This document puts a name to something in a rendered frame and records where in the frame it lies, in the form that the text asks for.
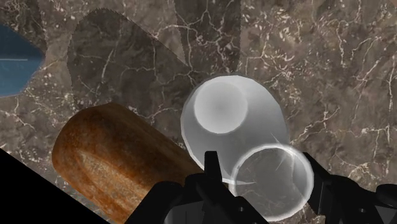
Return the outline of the clear wine glass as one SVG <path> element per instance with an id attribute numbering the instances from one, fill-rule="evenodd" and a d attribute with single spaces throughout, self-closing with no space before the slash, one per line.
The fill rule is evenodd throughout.
<path id="1" fill-rule="evenodd" d="M 204 167 L 216 151 L 222 180 L 267 221 L 299 212 L 314 187 L 304 154 L 290 145 L 281 107 L 251 78 L 211 78 L 190 94 L 181 114 L 181 135 L 192 159 Z"/>

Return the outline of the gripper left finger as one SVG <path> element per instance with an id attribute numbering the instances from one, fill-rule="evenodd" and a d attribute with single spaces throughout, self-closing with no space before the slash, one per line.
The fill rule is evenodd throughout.
<path id="1" fill-rule="evenodd" d="M 223 184 L 216 151 L 205 152 L 203 173 L 155 184 L 125 224 L 269 224 Z"/>

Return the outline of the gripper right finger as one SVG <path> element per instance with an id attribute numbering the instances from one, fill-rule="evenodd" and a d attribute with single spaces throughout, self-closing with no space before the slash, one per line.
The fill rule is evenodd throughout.
<path id="1" fill-rule="evenodd" d="M 310 208 L 325 216 L 325 224 L 397 224 L 397 184 L 369 191 L 352 179 L 330 174 L 307 152 L 314 172 Z"/>

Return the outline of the blue flat object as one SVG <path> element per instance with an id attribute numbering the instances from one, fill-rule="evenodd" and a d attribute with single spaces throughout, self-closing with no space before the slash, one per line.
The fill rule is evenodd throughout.
<path id="1" fill-rule="evenodd" d="M 45 54 L 7 25 L 0 25 L 0 97 L 18 95 L 39 69 Z"/>

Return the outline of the brown bread loaf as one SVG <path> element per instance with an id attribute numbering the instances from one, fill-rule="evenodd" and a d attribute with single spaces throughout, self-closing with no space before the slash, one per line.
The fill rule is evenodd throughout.
<path id="1" fill-rule="evenodd" d="M 81 110 L 60 131 L 54 169 L 117 224 L 124 223 L 154 184 L 184 183 L 202 172 L 185 150 L 126 107 Z"/>

